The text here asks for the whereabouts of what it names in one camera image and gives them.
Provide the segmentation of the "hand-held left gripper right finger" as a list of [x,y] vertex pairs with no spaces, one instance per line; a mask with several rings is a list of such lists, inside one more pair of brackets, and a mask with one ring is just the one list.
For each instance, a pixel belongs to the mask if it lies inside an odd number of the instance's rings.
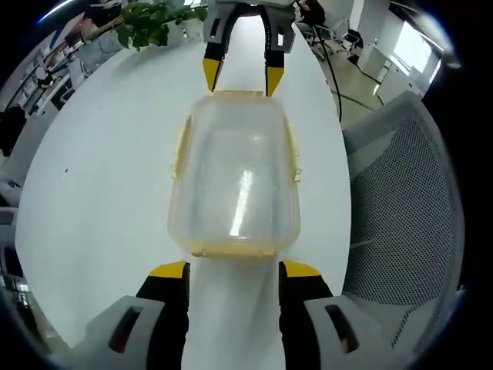
[[408,369],[384,326],[356,301],[332,294],[307,264],[279,263],[280,332],[287,369]]

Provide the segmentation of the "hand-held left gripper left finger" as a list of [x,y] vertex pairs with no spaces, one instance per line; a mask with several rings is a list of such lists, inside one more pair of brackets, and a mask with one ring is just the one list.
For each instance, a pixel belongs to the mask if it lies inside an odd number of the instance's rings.
[[189,262],[149,272],[94,317],[69,357],[69,369],[180,369],[189,328]]

